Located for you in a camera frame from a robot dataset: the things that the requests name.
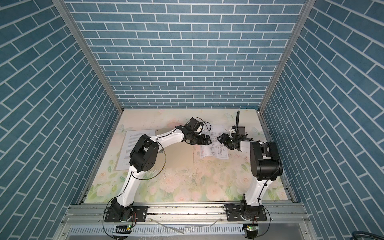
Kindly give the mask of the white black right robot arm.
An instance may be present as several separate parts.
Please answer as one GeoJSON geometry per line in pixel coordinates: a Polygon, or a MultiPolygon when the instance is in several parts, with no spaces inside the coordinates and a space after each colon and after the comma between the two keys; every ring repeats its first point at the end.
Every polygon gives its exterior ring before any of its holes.
{"type": "Polygon", "coordinates": [[[230,150],[238,150],[250,155],[250,167],[253,175],[250,188],[243,195],[239,206],[226,209],[229,221],[240,218],[265,221],[265,208],[262,197],[268,185],[283,174],[283,164],[275,142],[261,142],[239,134],[222,134],[217,137],[219,143],[230,150]]]}

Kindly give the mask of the white printed text sheet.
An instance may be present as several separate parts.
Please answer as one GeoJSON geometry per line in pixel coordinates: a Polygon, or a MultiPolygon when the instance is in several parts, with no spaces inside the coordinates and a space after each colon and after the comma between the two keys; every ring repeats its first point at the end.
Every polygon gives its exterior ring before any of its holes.
{"type": "Polygon", "coordinates": [[[130,154],[133,148],[135,147],[135,145],[137,144],[139,138],[142,135],[147,135],[149,137],[154,136],[155,132],[156,132],[155,129],[127,131],[124,138],[123,145],[122,145],[122,149],[120,152],[120,156],[117,162],[116,171],[129,170],[130,160],[131,160],[130,154]]]}

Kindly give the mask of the white technical drawing sheet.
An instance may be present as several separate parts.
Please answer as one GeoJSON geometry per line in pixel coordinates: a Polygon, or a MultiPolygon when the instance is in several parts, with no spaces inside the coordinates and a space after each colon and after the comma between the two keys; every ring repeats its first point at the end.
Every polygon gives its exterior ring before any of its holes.
{"type": "Polygon", "coordinates": [[[229,149],[221,144],[217,137],[222,134],[228,134],[229,129],[224,125],[212,125],[211,130],[208,131],[204,128],[203,134],[208,135],[211,139],[211,144],[208,146],[200,146],[200,157],[201,159],[219,159],[219,160],[228,160],[229,159],[229,149]]]}

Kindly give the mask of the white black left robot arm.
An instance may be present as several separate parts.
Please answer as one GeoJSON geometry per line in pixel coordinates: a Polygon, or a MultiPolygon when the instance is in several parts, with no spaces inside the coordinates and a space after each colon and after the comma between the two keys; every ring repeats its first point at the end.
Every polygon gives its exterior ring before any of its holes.
{"type": "Polygon", "coordinates": [[[156,163],[159,150],[186,142],[190,145],[208,146],[212,143],[209,135],[190,131],[183,126],[157,136],[142,135],[130,153],[130,168],[127,179],[117,197],[112,198],[108,213],[117,215],[120,221],[126,221],[131,216],[134,197],[143,175],[156,163]]]}

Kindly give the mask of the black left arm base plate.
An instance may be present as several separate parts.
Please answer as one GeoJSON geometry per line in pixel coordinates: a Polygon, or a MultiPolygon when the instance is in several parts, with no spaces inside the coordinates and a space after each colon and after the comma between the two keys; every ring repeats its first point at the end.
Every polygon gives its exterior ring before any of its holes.
{"type": "Polygon", "coordinates": [[[145,222],[148,213],[147,206],[128,206],[122,208],[121,206],[117,207],[108,207],[105,210],[104,222],[106,223],[141,223],[145,222]]]}

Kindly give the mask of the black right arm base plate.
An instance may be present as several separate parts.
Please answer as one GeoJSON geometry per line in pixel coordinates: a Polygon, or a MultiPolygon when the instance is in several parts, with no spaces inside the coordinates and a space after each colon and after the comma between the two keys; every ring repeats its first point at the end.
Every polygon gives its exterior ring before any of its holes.
{"type": "Polygon", "coordinates": [[[240,206],[235,204],[223,205],[228,222],[265,222],[267,220],[266,210],[262,206],[240,206]]]}

